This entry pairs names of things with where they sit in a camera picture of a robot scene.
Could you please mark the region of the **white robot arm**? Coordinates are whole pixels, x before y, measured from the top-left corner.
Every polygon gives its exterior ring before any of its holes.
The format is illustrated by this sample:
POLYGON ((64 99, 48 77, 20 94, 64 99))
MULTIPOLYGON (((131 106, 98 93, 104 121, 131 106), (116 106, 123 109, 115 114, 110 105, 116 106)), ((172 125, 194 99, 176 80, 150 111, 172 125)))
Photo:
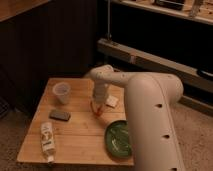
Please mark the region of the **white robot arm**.
POLYGON ((135 171, 186 171, 170 106, 183 95, 181 80, 168 73, 116 72, 103 65, 90 70, 91 109, 104 113, 108 87, 124 89, 124 108, 135 171))

